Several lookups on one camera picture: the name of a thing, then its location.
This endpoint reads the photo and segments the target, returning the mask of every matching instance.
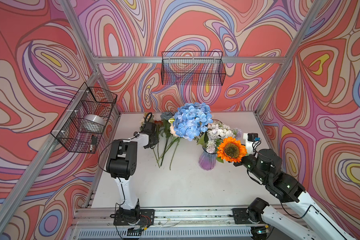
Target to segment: blue circle pattern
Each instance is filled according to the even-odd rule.
[[[58,218],[58,223],[56,224],[55,228],[51,231],[51,232],[48,232],[45,228],[45,223],[47,221],[47,219],[51,216],[55,216]],[[50,237],[52,236],[53,234],[55,234],[59,228],[60,228],[60,225],[61,225],[61,221],[62,221],[62,214],[61,214],[61,211],[60,210],[52,210],[50,212],[48,212],[42,219],[41,219],[41,222],[40,222],[40,225],[39,225],[39,232],[40,234],[43,236],[43,237]]]

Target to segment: psychedelic wallpaper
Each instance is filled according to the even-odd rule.
[[[284,56],[310,0],[85,0],[75,5],[94,55],[161,56],[213,51]],[[221,86],[163,86],[161,64],[99,65],[120,111],[171,111],[189,101],[213,111],[253,111],[278,64],[226,64]]]
[[[360,1],[326,3],[261,118],[285,170],[360,239]]]
[[[0,1],[0,204],[91,73],[55,0]],[[96,163],[59,145],[0,239],[61,239]]]

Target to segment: white tabletop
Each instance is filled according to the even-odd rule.
[[[138,131],[142,113],[121,114],[114,139],[128,138]],[[238,127],[243,132],[256,132],[264,140],[264,135],[252,112],[213,113],[230,127]],[[165,144],[160,139],[159,152]],[[258,150],[269,148],[262,141]],[[182,139],[173,158],[175,145],[166,153],[163,165],[158,168],[153,150],[140,148],[137,156],[137,168],[130,178],[130,184],[136,192],[141,207],[198,207],[248,205],[260,197],[269,204],[279,201],[264,186],[251,180],[244,166],[235,167],[232,163],[216,162],[214,169],[206,171],[199,167],[198,159],[203,150],[196,141]],[[121,203],[116,182],[110,174],[103,172],[96,190],[92,208],[115,207]]]

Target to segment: wire basket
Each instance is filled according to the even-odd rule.
[[[95,153],[116,100],[117,95],[106,89],[87,87],[63,127],[52,135],[69,152]],[[88,119],[93,115],[97,122]]]
[[[226,71],[221,51],[163,51],[163,85],[220,85]]]

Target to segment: purple vase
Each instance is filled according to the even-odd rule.
[[[206,149],[203,147],[203,153],[199,157],[199,166],[204,170],[211,170],[216,165],[217,153],[210,154],[207,153]]]

